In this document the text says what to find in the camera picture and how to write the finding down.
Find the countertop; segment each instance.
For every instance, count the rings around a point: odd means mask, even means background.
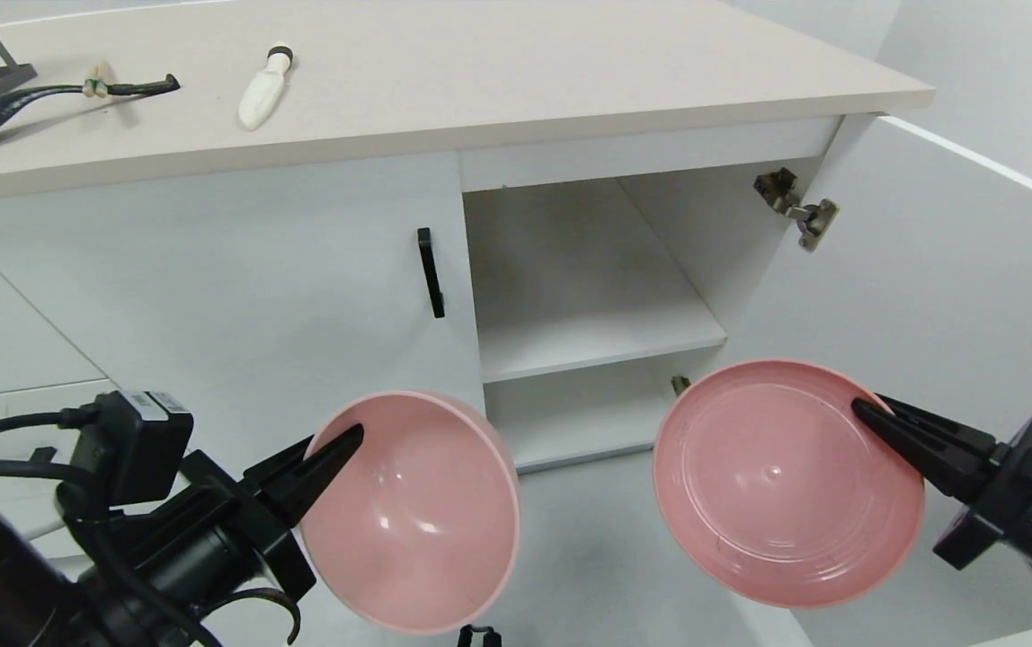
[[[173,94],[57,95],[0,131],[0,197],[272,167],[927,106],[932,89],[714,1],[197,3],[2,25],[39,76],[174,73]],[[237,126],[273,42],[268,122]]]

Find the metal hinge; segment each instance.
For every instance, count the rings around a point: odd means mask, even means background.
[[[820,200],[816,205],[801,205],[800,197],[792,192],[795,188],[796,173],[786,168],[755,179],[756,192],[772,211],[796,221],[800,230],[800,246],[811,253],[832,226],[836,214],[840,213],[840,205],[828,199]]]

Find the robotic arm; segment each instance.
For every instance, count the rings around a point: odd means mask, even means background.
[[[857,398],[865,425],[920,471],[932,486],[964,505],[934,552],[963,570],[997,541],[1032,570],[1032,417],[1010,443],[879,396],[893,413]]]
[[[882,397],[891,411],[857,400],[852,410],[903,459],[964,509],[935,545],[964,569],[1002,541],[1032,564],[1032,418],[1010,443]],[[299,630],[297,603],[316,584],[291,528],[364,440],[355,425],[310,458],[311,439],[233,480],[203,451],[185,455],[192,414],[167,393],[102,393],[79,409],[17,415],[0,433],[39,425],[78,429],[72,459],[0,460],[0,476],[56,479],[57,504],[95,568],[76,582],[49,564],[0,517],[0,646],[220,646],[200,625],[246,597],[277,603]],[[147,515],[115,505],[162,500],[175,476],[189,486]],[[277,588],[237,590],[268,574]],[[457,647],[491,627],[465,626]]]
[[[303,439],[239,482],[203,451],[184,455],[192,414],[167,393],[102,393],[5,418],[0,433],[38,425],[80,430],[72,460],[0,460],[0,476],[59,479],[61,516],[96,565],[73,584],[0,519],[0,646],[215,646],[200,619],[245,597],[288,609],[293,642],[316,577],[290,529],[359,449],[360,425],[307,459]],[[154,512],[110,511],[167,497],[178,473],[189,486]],[[279,588],[237,592],[265,573]]]

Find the cabinet shelf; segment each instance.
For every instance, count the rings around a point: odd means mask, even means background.
[[[615,180],[463,196],[484,382],[721,345]]]
[[[488,421],[520,474],[647,449],[671,402],[645,361],[487,385]]]

